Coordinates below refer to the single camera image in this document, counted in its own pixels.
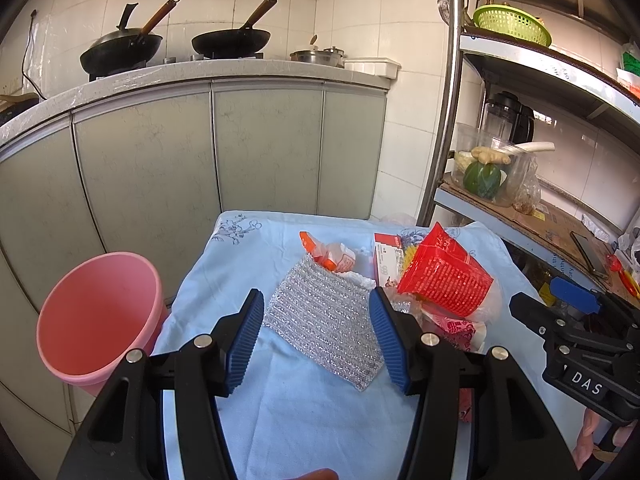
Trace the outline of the person's right hand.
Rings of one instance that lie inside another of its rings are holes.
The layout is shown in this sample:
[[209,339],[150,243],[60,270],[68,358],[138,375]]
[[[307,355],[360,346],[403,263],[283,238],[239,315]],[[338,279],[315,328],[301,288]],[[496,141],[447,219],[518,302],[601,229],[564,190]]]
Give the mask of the person's right hand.
[[[600,420],[601,417],[596,412],[591,411],[589,408],[585,410],[582,429],[578,434],[576,446],[572,452],[573,460],[577,469],[582,469],[584,463],[593,456],[594,452],[598,452],[601,455],[604,454],[604,451],[598,448],[594,443],[594,433],[598,429]],[[614,436],[612,437],[614,448],[621,448],[626,443],[636,425],[637,421],[635,420],[630,425],[618,428],[614,432]]]

